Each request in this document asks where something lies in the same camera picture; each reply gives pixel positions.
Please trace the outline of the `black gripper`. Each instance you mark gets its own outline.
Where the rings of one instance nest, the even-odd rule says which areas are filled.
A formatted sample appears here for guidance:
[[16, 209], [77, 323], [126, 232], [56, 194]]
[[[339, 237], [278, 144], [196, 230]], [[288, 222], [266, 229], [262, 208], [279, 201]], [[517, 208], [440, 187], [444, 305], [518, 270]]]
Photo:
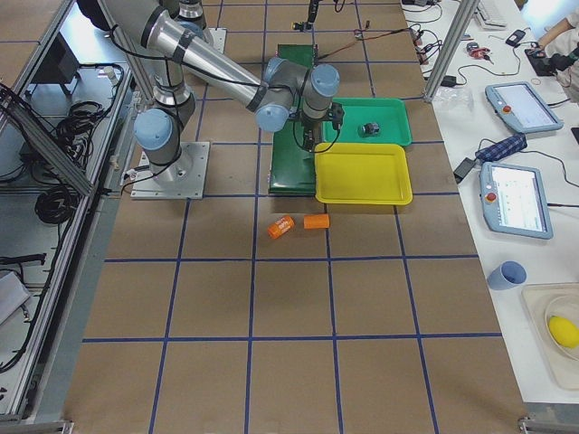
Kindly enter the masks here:
[[312, 152], [316, 145], [316, 140], [323, 138], [322, 129], [325, 121], [327, 121], [326, 115], [322, 118], [311, 118], [308, 115], [300, 116], [300, 124], [303, 128], [303, 148], [307, 152]]

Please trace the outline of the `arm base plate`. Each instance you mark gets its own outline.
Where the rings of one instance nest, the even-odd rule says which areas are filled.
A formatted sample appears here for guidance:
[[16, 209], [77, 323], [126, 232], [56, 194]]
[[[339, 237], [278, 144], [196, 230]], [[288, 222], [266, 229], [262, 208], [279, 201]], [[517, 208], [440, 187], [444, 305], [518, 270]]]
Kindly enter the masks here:
[[142, 171], [131, 177], [130, 196], [136, 200], [202, 199], [210, 153], [209, 142], [182, 142], [180, 158], [165, 171], [150, 170], [145, 152], [141, 153]]
[[203, 38], [197, 42], [198, 56], [204, 64], [216, 65], [224, 63], [227, 57], [224, 55], [226, 30], [223, 28], [206, 28]]

